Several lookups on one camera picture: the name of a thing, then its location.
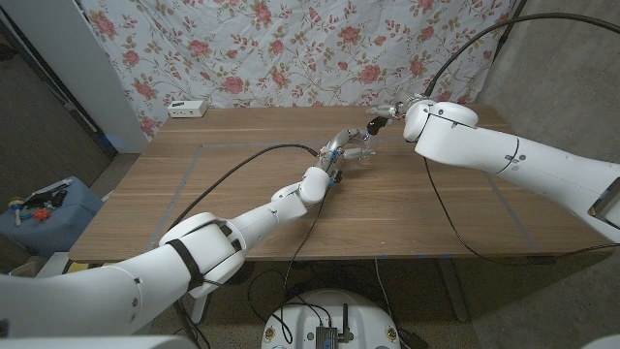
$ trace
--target wooden tabletop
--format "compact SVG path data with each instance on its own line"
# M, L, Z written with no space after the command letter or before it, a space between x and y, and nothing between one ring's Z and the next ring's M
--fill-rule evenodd
M470 105L479 126L510 132L489 106ZM321 148L338 131L364 129L363 107L210 110L169 119L69 252L84 263L125 260L155 248L174 218L250 155L277 143ZM403 123L382 129L369 161L341 160L340 184L298 259L473 256L457 239ZM272 150L231 175L191 214L224 218L268 202L300 181L315 159L299 148ZM429 161L449 214L467 243L488 256L558 254L607 240L552 202L491 174ZM290 259L318 206L250 251L251 260Z

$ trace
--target white robotic arm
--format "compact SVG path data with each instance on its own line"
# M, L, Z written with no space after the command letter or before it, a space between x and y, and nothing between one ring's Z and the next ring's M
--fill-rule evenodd
M620 242L620 165L570 154L515 135L477 127L478 116L454 103L397 96L387 116L405 116L403 137L439 163L482 170L538 193L597 232Z
M339 133L321 151L303 180L279 190L271 202L222 219L192 216L169 230L160 247L132 259L49 278L0 275L0 333L7 337L122 335L142 328L189 292L201 298L226 282L247 252L279 227L295 221L321 201L337 180L343 149L367 143L354 129Z

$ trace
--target floral wallpaper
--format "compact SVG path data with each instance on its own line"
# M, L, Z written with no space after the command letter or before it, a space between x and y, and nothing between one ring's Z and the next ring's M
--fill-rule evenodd
M150 139L172 100L211 108L378 105L422 92L511 0L81 0ZM440 78L435 95L481 90L500 33Z

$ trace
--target electrical outlet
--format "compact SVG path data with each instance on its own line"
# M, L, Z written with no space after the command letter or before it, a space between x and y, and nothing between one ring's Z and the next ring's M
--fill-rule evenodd
M168 106L170 117L201 117L206 111L206 101L172 101Z

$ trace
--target cable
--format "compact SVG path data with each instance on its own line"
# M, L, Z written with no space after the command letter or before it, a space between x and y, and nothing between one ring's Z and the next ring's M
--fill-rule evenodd
M444 210L444 214L446 215L446 218L448 219L449 225L452 227L452 230L454 231L454 234L461 241L463 246L465 246L465 248L467 248L470 252L472 252L473 254L477 255L478 257L484 259L485 261L492 262L492 263L497 263L497 264L501 264L501 265L508 265L508 266L527 266L527 265L531 264L530 262L527 262L527 263L510 263L510 262L496 261L496 260L493 260L493 259L490 259L490 258L488 258L486 256L481 255L480 253L476 252L472 247L470 247L467 244L467 242L465 242L465 240L458 233L458 231L456 230L456 227L454 227L454 223L452 223L452 219L450 218L450 214L448 213L448 209L444 205L444 201L442 200L441 195L439 195L439 191L437 190L437 186L435 185L435 181L433 180L433 176L431 175L430 170L428 169L428 161L426 160L425 157L424 157L424 166L426 167L426 173L428 174L428 179L430 179L430 184L433 186L433 190L435 191L435 195L437 196L437 199L439 200L439 204L442 206L442 209Z
M306 237L303 239L303 241L301 242L301 244L297 248L297 251L294 252L293 257L291 258L291 262L289 263L289 267L287 268L286 276L284 277L284 290L285 290L285 292L287 291L287 281L289 280L289 272L291 272L291 266L293 265L293 262L295 261L295 257L297 256L297 254L301 250L301 247L303 247L303 245L306 243L306 241L310 238L310 235L312 234L312 230L314 229L315 224L317 224L317 221L319 220L319 216L321 216L321 211L323 210L323 204L326 202L326 198L327 198L327 193L328 192L329 192L329 188L327 188L327 190L325 191L325 195L323 196L323 200L321 201L321 206L319 206L319 212L317 213L317 217L314 219L314 222L312 222L312 226L310 226L310 230L308 230L308 234L306 234Z
M197 197L191 204L189 204L184 210L183 212L181 212L181 214L178 215L178 217L176 217L176 219L174 219L174 222L172 222L172 224L169 227L169 230L172 229L174 226L176 226L181 220L183 220L183 218L185 218L185 216L187 215L187 213L189 213L192 208L194 208L194 206L196 206L202 199L204 199L204 197L206 197L211 191L213 191L213 189L215 189L218 185L220 185L220 183L222 183L226 178L228 178L230 175L232 175L235 171L237 171L238 169L240 169L243 165L249 163L250 161L256 159L257 157L259 157L260 155L268 152L269 150L273 150L273 149L277 149L277 148L281 148L281 147L299 147L302 149L306 149L308 152L310 152L310 154L312 154L314 157L316 157L317 155L319 155L319 153L312 149L309 146L303 145L303 144L278 144L278 145L274 145L274 146L270 146L267 147L261 151L259 151L258 153L250 156L249 158L247 158L246 160L242 161L240 164L238 164L237 166L235 166L234 168L232 168L230 171L228 171L226 174L224 174L220 179L218 179L215 183L213 183L208 189L206 189L199 197ZM213 285L216 285L218 287L222 287L224 286L223 284L219 283L219 282L215 282L215 281L211 281L211 280L207 280L205 279L204 282L206 283L210 283ZM188 322L196 329L196 331L201 335L202 339L204 340L204 342L207 344L207 347L210 349L211 345L208 342L208 340L206 339L206 336L204 335L204 333L202 333L202 331L198 328L198 326L194 323L194 321L192 321L191 317L189 316L189 314L187 313L187 311L185 310L185 307L183 307L183 304L181 303L181 301L177 301L175 304L176 307L178 307L178 309L182 312L182 315L185 316L186 320L188 320ZM256 311L256 309L254 309L254 307L252 306L252 310L254 311L254 313L261 317L260 314L258 314L258 312Z
M312 225L310 226L310 229L308 230L308 234L306 234L306 237L303 239L303 241L301 242L301 244L299 245L299 247L297 248L297 251L294 252L293 257L291 258L291 262L289 263L289 267L287 268L287 273L286 276L284 276L284 292L286 293L287 290L287 281L289 281L289 273L291 272L291 266L293 265L293 262L295 261L295 257L297 256L297 253L299 253L299 251L301 250L301 247L303 247L303 245L306 243L306 241L310 238L310 235L312 234L312 231L314 230L314 226L317 224L317 221L319 221L319 217L321 216L321 211L323 210L323 205L326 202L326 198L327 198L327 193L329 192L329 188L327 188L327 190L325 191L325 194L323 195L323 199L321 200L321 205L319 206L319 212L317 212L317 216L314 219L314 222L312 222ZM282 306L280 306L280 317L284 318L284 309ZM284 334L284 322L281 322L282 324L282 333ZM287 343L289 344L293 344L293 335L291 334L291 341L289 341L289 339L284 335L284 339L287 341Z
M210 283L211 285L215 285L217 287L222 287L224 286L224 284L221 284L219 282L215 282L215 281L211 281L211 280L207 280L207 279L203 279L202 281L206 282L206 283Z
M319 308L320 310L324 311L324 312L325 312L325 314L327 314L327 326L328 326L328 327L331 327L331 315L329 315L329 312L328 312L325 308L323 308L322 306L320 306L320 305L310 304L310 303L308 303L308 302L306 302L306 301L303 301L303 302L290 301L290 302L285 303L284 305L285 305L285 306L286 306L286 305L305 305L305 306L308 306L308 307L309 307L309 308L311 308L311 309L312 309L313 307L317 307L317 308ZM322 321L322 319L321 319L321 316L319 316L319 313L317 313L317 312L316 312L316 310L315 310L315 314L317 314L317 316L319 317L319 322L321 323L321 327L322 327L322 326L323 326L323 321Z
M448 68L448 66L461 53L463 53L465 51L465 49L467 49L471 44L473 44L477 39L481 38L483 35L491 32L491 31L493 31L495 29L498 29L498 28L501 28L503 26L506 26L506 25L511 25L511 24L522 22L522 21L526 21L526 20L544 19L544 18L557 18L557 19L577 20L577 21L580 21L580 22L590 23L590 24L602 27L602 28L610 30L610 31L612 31L612 32L614 32L616 34L620 34L620 26L615 25L613 23L609 23L607 21L600 20L598 18L593 18L593 17L590 17L590 16L582 16L582 15L575 15L575 14L563 14L563 13L549 13L549 14L536 14L536 15L529 15L529 16L521 16L521 17L518 17L518 18L512 18L512 19L503 21L501 23L493 24L490 27L482 30L480 33L478 33L478 35L474 36L470 41L465 43L457 52L455 52L446 61L446 63L444 63L444 65L439 69L439 71L437 71L437 74L435 75L435 77L433 77L433 80L426 87L426 90L424 91L424 96L430 97L430 95L433 93L433 89L435 88L435 84L439 80L440 75Z
M265 154L269 150L273 150L273 149L277 149L277 148L281 148L281 147L298 147L298 148L302 148L302 149L308 150L308 152L310 154L312 154L312 156L314 156L314 157L317 157L317 155L319 155L319 153L316 150L314 150L313 148L311 148L309 146L303 145L303 144L278 144L278 145L267 147L267 148L259 151L258 153L250 156L249 158L245 159L239 165L237 165L234 168L232 168L230 171L228 171L226 174L224 174L220 179L218 179L215 183L213 183L213 185L211 185L208 189L206 189L191 204L189 204L187 206L187 208L185 208L185 210L183 210L183 212L181 212L181 214L179 214L178 217L176 217L176 219L174 219L174 222L172 222L172 224L170 225L169 230L172 229L174 226L176 226L180 221L182 221L183 218L185 218L185 216L187 215L187 213L189 213L192 210L192 208L194 208L194 206L196 206L202 199L204 199L205 196L207 196L211 191L213 191L213 189L215 189L218 185L220 185L220 183L222 183L224 181L224 179L228 178L229 175L232 175L235 171L239 170L243 165L245 165L245 164L249 163L250 161L256 159L257 157Z
M388 293L386 293L386 288L384 287L384 283L381 281L381 275L379 274L379 263L377 262L377 259L375 259L375 272L377 273L377 280L379 281L379 286L381 286L381 291L383 291L384 298L386 299L387 312L389 313L389 318L394 320L394 317L392 316L392 312L391 312L391 305L389 304ZM398 329L400 326L396 324L395 320L394 320L394 325L397 328L396 332L398 333L398 340L400 341L400 344L405 346L405 348L407 349L411 349L411 347L407 345L407 343L405 343L405 341L401 337L400 335L401 330Z
M174 333L172 335L176 335L176 334L180 333L181 331L183 331L183 328L180 328L180 329L174 331ZM192 328L192 334L194 335L194 337L198 337L198 333L196 332L196 330L194 328Z
M198 327L198 325L196 325L194 323L194 321L192 320L192 317L187 313L187 310L185 310L185 306L183 305L183 302L181 301L181 299L179 299L178 301L176 301L175 303L181 310L181 312L183 313L183 315L185 316L185 320L194 328L194 330L196 330L196 332L198 334L201 335L202 340L204 340L204 343L206 343L206 347L208 349L211 349L211 343L209 343L209 341L206 339L206 336L204 335L204 333L202 332L202 330Z
M435 195L437 196L437 199L439 200L439 204L442 206L442 209L444 210L444 214L446 215L446 218L448 219L449 225L452 227L452 230L454 231L454 234L459 239L461 244L463 246L465 246L465 248L467 248L470 252L472 252L476 256L484 259L485 261L491 262L491 263L495 263L495 264L499 264L499 265L516 266L516 267L538 266L538 265L540 265L540 263L534 263L531 260L527 261L527 262L523 262L523 263L510 263L510 262L494 260L494 259L488 258L488 257L486 257L484 255L481 255L476 250L474 250L472 247L470 247L467 244L467 242L465 242L463 237L456 230L456 227L454 226L454 223L452 222L452 219L450 218L450 214L448 213L448 209L444 205L444 201L442 200L441 195L439 195L439 191L437 190L437 186L435 185L435 181L433 180L433 176L431 175L430 170L428 169L428 161L427 161L427 159L425 157L424 157L424 166L426 167L426 173L428 174L428 179L430 180L430 184L433 186L433 190L435 191ZM550 264L554 264L560 258L571 257L571 256L574 256L574 255L577 255L577 254L580 254L580 253L594 251L594 250L603 249L603 248L611 248L611 247L620 247L620 243L606 243L606 244L601 244L601 245L581 248L581 249L578 249L578 250L573 251L573 252L567 252L567 253L561 254L559 256L541 256L541 257L549 258L550 259L549 262L551 262Z
M602 248L612 248L612 247L620 247L620 243L606 243L606 244L596 245L596 246L592 246L592 247L581 248L581 249L578 249L578 250L573 251L573 252L567 252L567 253L561 254L559 256L556 256L555 259L558 260L560 258L571 257L571 256L577 255L579 253L594 251L594 250L598 250L598 249L602 249Z

